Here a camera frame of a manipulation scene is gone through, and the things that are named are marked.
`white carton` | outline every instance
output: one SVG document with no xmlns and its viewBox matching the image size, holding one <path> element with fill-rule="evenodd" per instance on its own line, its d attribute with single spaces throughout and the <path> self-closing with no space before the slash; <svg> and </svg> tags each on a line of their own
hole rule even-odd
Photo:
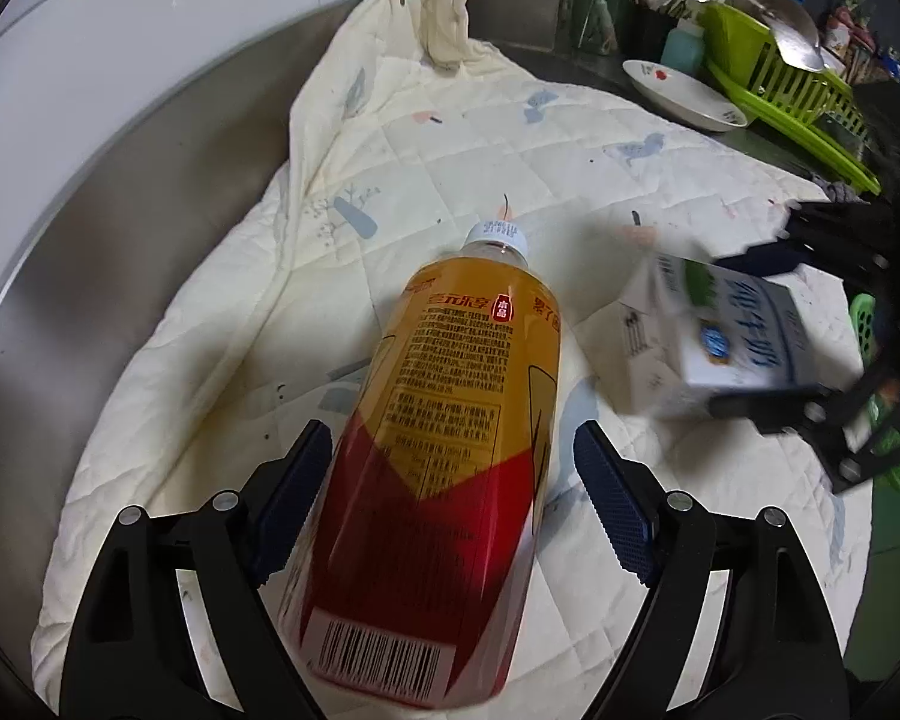
<svg viewBox="0 0 900 720">
<path fill-rule="evenodd" d="M 786 287 L 654 254 L 619 303 L 634 413 L 697 415 L 720 392 L 816 382 L 813 352 Z"/>
</svg>

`blue bottle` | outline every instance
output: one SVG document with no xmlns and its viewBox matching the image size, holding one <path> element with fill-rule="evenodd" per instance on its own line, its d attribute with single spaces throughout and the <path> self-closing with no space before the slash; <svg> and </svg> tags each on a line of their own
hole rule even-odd
<svg viewBox="0 0 900 720">
<path fill-rule="evenodd" d="M 695 77 L 703 64 L 703 27 L 692 19 L 680 19 L 667 35 L 660 64 Z"/>
</svg>

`metal bolt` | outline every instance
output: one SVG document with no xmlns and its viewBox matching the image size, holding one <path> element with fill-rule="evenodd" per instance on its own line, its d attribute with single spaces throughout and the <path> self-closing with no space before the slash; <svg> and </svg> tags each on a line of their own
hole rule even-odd
<svg viewBox="0 0 900 720">
<path fill-rule="evenodd" d="M 667 506 L 678 512 L 689 512 L 693 507 L 693 498 L 686 493 L 670 493 L 667 496 Z"/>
<path fill-rule="evenodd" d="M 860 464 L 850 458 L 840 461 L 840 475 L 844 477 L 847 482 L 859 482 Z"/>
<path fill-rule="evenodd" d="M 770 509 L 763 512 L 763 518 L 775 528 L 782 528 L 787 524 L 787 515 L 783 514 L 780 509 L 775 509 L 773 507 L 770 507 Z"/>
<path fill-rule="evenodd" d="M 811 400 L 803 407 L 803 415 L 811 422 L 823 422 L 826 419 L 826 409 L 815 400 Z"/>
<path fill-rule="evenodd" d="M 117 516 L 117 522 L 121 525 L 132 525 L 140 519 L 142 513 L 139 506 L 127 506 L 125 509 L 121 509 L 120 514 Z"/>
<path fill-rule="evenodd" d="M 240 503 L 240 496 L 233 490 L 225 490 L 213 496 L 213 508 L 218 512 L 229 512 Z"/>
</svg>

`white quilted fabric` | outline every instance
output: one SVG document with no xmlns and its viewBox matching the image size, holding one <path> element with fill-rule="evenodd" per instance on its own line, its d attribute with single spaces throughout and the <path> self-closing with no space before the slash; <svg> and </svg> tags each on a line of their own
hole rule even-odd
<svg viewBox="0 0 900 720">
<path fill-rule="evenodd" d="M 869 487 L 835 498 L 796 437 L 749 423 L 617 415 L 624 368 L 615 308 L 640 236 L 706 259 L 765 240 L 791 197 L 821 191 L 633 103 L 538 81 L 467 39 L 466 0 L 365 0 L 290 113 L 290 162 L 194 272 L 111 394 L 66 505 L 34 632 L 34 683 L 55 706 L 70 624 L 98 548 L 126 504 L 199 507 L 280 457 L 309 418 L 341 431 L 389 308 L 410 275 L 456 250 L 482 218 L 513 218 L 564 317 L 546 514 L 509 683 L 454 718 L 576 718 L 624 643 L 644 590 L 621 570 L 573 469 L 574 429 L 600 421 L 620 452 L 711 511 L 788 512 L 823 585 L 841 645 L 869 548 Z M 642 228 L 636 230 L 639 218 Z M 839 282 L 785 279 L 826 383 L 859 365 Z M 674 696 L 696 694 L 724 578 Z M 264 596 L 275 608 L 285 577 Z M 215 696 L 235 703 L 183 580 Z M 327 714 L 418 714 L 313 683 Z"/>
</svg>

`white plate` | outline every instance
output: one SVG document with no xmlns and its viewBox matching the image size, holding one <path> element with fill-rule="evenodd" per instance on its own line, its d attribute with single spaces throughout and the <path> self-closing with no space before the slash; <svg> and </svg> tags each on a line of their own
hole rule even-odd
<svg viewBox="0 0 900 720">
<path fill-rule="evenodd" d="M 626 60 L 624 70 L 644 95 L 692 127 L 711 132 L 746 127 L 746 116 L 736 105 L 680 71 L 642 59 Z"/>
</svg>

